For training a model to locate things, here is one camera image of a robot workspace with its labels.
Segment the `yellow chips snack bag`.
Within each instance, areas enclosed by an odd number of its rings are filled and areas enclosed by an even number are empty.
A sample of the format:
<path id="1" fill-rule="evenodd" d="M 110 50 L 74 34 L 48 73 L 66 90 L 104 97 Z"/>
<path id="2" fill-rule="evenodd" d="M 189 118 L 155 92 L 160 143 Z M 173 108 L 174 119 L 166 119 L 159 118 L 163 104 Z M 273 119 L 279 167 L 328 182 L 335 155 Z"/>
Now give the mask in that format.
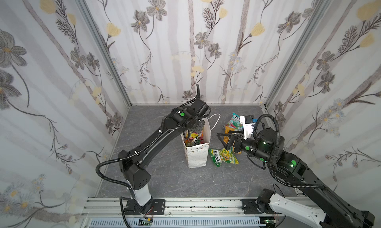
<path id="1" fill-rule="evenodd" d="M 224 137 L 224 142 L 226 143 L 225 149 L 226 150 L 232 150 L 235 154 L 241 154 L 242 149 L 241 149 L 241 137 L 243 135 L 242 131 L 235 130 L 230 127 L 225 128 L 225 134 L 228 136 Z"/>

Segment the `green yellow snack bag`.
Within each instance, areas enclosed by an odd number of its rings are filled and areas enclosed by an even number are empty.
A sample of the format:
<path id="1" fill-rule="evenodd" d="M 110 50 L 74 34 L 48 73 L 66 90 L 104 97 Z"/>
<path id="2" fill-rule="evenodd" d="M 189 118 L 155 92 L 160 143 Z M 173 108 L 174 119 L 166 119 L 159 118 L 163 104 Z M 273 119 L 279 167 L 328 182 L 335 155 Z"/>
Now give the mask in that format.
<path id="1" fill-rule="evenodd" d="M 217 166 L 220 167 L 222 163 L 227 164 L 239 164 L 239 161 L 237 160 L 236 156 L 233 152 L 233 147 L 230 147 L 230 149 L 209 149 L 209 154 L 211 156 L 212 162 Z"/>
<path id="2" fill-rule="evenodd" d="M 186 147 L 193 147 L 204 143 L 203 132 L 201 134 L 190 133 L 187 131 L 184 137 L 184 144 Z"/>

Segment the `teal candy snack bag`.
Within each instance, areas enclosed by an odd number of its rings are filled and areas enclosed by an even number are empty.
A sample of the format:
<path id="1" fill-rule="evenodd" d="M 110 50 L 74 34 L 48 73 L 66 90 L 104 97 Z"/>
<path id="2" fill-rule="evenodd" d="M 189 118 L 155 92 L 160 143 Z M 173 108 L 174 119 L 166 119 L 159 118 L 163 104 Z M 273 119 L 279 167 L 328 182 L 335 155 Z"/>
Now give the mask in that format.
<path id="1" fill-rule="evenodd" d="M 243 125 L 240 123 L 240 117 L 233 113 L 232 118 L 229 120 L 229 122 L 225 125 L 225 132 L 229 131 L 242 131 Z"/>

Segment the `cartoon animal paper bag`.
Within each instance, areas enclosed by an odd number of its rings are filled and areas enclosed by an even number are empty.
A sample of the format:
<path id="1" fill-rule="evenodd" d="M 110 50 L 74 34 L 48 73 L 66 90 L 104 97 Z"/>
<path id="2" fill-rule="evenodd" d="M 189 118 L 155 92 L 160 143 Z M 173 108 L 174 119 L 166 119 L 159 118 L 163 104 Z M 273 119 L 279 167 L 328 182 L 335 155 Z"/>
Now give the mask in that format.
<path id="1" fill-rule="evenodd" d="M 219 122 L 221 114 L 214 114 L 208 119 L 203 119 L 205 125 L 203 128 L 204 143 L 193 147 L 186 147 L 184 144 L 185 133 L 181 134 L 182 146 L 185 151 L 185 157 L 189 169 L 200 168 L 206 166 L 207 156 L 209 152 L 209 145 L 211 140 L 211 131 L 216 127 Z"/>

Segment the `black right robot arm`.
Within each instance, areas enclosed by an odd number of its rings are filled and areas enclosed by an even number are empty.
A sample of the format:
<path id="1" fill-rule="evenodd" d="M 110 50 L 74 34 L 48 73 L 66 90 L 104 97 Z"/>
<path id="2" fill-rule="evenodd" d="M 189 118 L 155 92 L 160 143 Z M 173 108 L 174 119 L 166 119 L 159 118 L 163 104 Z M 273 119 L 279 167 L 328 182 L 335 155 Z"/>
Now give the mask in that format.
<path id="1" fill-rule="evenodd" d="M 224 148 L 243 151 L 247 158 L 262 162 L 260 169 L 269 169 L 270 175 L 281 185 L 303 192 L 318 208 L 314 209 L 276 192 L 264 189 L 257 197 L 261 213 L 281 213 L 312 228 L 372 228 L 375 216 L 361 211 L 338 196 L 326 186 L 298 156 L 284 151 L 284 138 L 279 123 L 270 114 L 261 115 L 256 122 L 253 116 L 244 116 L 243 131 L 219 133 L 217 138 Z"/>

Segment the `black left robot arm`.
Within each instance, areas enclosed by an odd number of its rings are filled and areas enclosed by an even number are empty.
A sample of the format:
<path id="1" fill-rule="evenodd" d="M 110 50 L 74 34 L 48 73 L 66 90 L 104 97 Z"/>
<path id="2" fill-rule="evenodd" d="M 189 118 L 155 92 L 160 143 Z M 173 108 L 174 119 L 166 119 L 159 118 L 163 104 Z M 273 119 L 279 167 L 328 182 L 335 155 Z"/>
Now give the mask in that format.
<path id="1" fill-rule="evenodd" d="M 197 85 L 196 96 L 188 102 L 174 108 L 162 121 L 160 127 L 139 146 L 130 151 L 121 151 L 116 159 L 101 162 L 96 166 L 97 175 L 105 181 L 126 187 L 135 201 L 135 210 L 140 214 L 151 211 L 152 195 L 148 183 L 151 175 L 146 170 L 155 156 L 173 139 L 185 132 L 201 132 L 210 115 L 210 106 L 201 99 Z M 108 164 L 118 163 L 125 181 L 105 176 L 101 168 Z"/>

